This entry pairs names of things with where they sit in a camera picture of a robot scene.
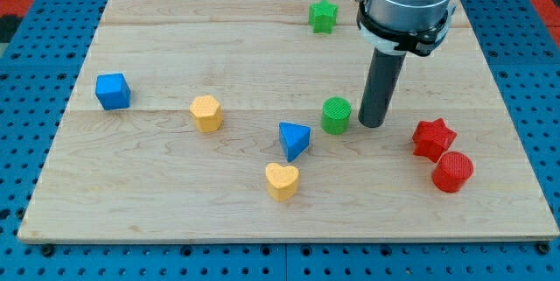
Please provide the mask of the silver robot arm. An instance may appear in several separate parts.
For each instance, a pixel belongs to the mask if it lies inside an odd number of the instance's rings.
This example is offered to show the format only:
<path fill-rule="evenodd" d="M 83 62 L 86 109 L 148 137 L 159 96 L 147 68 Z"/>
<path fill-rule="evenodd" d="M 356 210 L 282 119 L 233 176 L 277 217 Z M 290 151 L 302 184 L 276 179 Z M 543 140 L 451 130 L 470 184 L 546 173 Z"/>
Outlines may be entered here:
<path fill-rule="evenodd" d="M 425 57 L 444 40 L 456 4 L 452 0 L 356 0 L 364 39 L 387 55 Z"/>

